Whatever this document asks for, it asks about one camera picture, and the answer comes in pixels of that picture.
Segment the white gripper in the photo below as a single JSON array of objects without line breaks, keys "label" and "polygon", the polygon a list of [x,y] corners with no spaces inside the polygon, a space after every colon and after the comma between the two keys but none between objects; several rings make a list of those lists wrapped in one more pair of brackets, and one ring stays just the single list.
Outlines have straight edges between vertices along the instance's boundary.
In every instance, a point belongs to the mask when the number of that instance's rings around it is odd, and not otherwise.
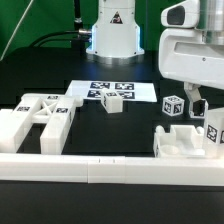
[{"label": "white gripper", "polygon": [[161,13],[163,77],[183,81],[189,104],[199,85],[224,89],[224,0],[183,0]]}]

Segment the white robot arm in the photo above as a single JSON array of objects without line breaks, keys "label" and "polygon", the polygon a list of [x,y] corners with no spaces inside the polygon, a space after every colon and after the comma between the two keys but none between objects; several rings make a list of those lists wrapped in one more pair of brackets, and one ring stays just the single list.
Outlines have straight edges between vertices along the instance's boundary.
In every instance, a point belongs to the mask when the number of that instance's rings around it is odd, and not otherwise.
[{"label": "white robot arm", "polygon": [[[143,56],[135,0],[99,0],[87,56],[106,64],[128,63]],[[224,0],[183,0],[161,13],[161,75],[182,81],[189,115],[203,118],[208,104],[201,86],[224,89]]]}]

